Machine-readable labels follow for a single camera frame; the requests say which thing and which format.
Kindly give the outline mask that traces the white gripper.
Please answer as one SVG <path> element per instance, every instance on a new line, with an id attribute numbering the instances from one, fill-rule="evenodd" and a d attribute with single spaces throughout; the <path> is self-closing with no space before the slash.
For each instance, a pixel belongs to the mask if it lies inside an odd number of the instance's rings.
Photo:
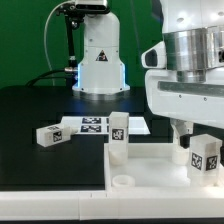
<path id="1" fill-rule="evenodd" d="M 153 114 L 173 118 L 173 142 L 188 148 L 192 123 L 224 128 L 224 69 L 207 72 L 204 83 L 178 82 L 168 70 L 145 75 L 146 97 Z"/>

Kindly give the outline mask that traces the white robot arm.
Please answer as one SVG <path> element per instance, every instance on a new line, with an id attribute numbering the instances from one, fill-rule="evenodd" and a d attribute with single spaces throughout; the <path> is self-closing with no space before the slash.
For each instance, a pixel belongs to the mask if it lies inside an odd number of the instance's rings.
<path id="1" fill-rule="evenodd" d="M 162 40 L 141 55 L 152 113 L 169 117 L 178 132 L 185 123 L 224 130 L 224 0 L 151 0 Z M 84 11 L 84 57 L 78 85 L 86 95 L 128 89 L 119 58 L 119 21 L 104 15 L 103 0 L 78 0 Z"/>

